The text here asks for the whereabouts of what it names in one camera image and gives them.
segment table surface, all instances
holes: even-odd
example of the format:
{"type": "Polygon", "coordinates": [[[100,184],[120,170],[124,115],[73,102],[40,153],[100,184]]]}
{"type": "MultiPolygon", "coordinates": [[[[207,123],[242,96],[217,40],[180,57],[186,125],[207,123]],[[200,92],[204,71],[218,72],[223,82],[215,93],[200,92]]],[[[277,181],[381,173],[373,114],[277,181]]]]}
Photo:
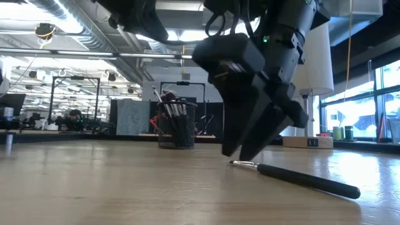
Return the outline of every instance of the table surface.
{"type": "Polygon", "coordinates": [[[15,144],[0,151],[0,224],[400,224],[399,156],[269,146],[254,160],[358,186],[351,200],[231,167],[220,147],[15,144]]]}

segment white lamp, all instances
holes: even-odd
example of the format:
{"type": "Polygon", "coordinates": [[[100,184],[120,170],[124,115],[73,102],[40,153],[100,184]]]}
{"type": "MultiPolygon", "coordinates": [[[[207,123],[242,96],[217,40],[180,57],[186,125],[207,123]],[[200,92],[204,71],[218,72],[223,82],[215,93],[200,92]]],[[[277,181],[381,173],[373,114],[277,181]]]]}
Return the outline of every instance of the white lamp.
{"type": "MultiPolygon", "coordinates": [[[[294,97],[304,99],[308,114],[308,97],[320,96],[333,91],[333,72],[328,23],[309,32],[304,45],[306,62],[298,65],[292,82],[296,86],[294,97]]],[[[304,130],[308,136],[308,123],[304,130]]]]}

